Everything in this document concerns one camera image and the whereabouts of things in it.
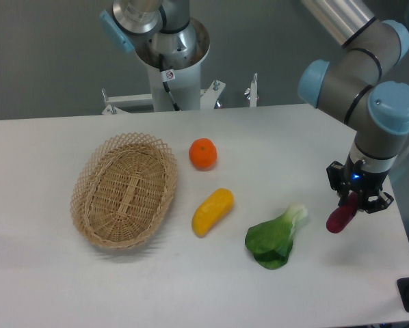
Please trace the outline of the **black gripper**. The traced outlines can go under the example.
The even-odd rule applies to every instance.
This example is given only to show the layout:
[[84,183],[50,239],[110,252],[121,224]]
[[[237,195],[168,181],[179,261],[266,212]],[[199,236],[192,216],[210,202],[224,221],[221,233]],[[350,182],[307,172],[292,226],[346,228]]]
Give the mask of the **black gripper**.
[[369,172],[363,169],[364,160],[355,163],[348,157],[345,164],[333,161],[326,172],[332,190],[339,197],[338,207],[346,206],[350,193],[355,193],[357,198],[354,203],[353,213],[365,211],[375,213],[387,209],[394,197],[383,192],[383,183],[388,175],[385,172]]

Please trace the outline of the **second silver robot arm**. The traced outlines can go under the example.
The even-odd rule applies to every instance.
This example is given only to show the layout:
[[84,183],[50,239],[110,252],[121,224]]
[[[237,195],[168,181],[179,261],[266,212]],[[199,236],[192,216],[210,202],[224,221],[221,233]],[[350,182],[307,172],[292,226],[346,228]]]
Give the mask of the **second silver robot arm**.
[[114,1],[99,19],[121,51],[135,51],[149,66],[180,70],[196,62],[198,41],[189,1]]

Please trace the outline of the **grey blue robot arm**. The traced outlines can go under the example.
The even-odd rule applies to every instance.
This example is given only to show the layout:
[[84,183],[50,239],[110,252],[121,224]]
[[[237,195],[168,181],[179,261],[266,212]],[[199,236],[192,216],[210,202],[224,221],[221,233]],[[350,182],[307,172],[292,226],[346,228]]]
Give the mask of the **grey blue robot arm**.
[[393,198],[383,183],[409,135],[409,85],[384,75],[408,52],[409,32],[393,20],[378,20],[362,1],[305,1],[305,7],[345,51],[331,64],[311,63],[298,85],[302,100],[354,129],[346,162],[327,168],[340,204],[374,213]]

